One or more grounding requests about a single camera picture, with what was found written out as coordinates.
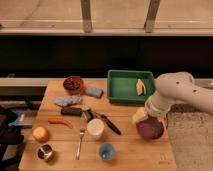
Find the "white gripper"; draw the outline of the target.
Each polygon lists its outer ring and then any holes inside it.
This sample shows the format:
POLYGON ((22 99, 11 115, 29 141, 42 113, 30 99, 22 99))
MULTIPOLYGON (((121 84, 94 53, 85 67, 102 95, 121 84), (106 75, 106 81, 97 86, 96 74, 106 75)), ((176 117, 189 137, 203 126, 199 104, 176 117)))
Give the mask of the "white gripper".
POLYGON ((155 118, 164 118, 170 109, 171 102, 159 93, 154 93, 146 100, 145 108, 140 107, 132 116, 132 122, 138 123, 146 120, 148 115, 155 118))

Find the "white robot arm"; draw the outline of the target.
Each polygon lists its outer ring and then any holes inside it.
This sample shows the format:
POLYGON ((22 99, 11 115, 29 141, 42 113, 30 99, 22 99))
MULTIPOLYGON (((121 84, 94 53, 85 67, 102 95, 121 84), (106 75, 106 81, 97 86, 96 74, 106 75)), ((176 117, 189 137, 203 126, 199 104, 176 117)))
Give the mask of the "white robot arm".
POLYGON ((194 84, 190 73, 166 73, 155 80, 155 92, 145 101, 132 116, 133 123, 151 118, 163 118, 174 104, 187 103, 213 115, 213 90, 194 84))

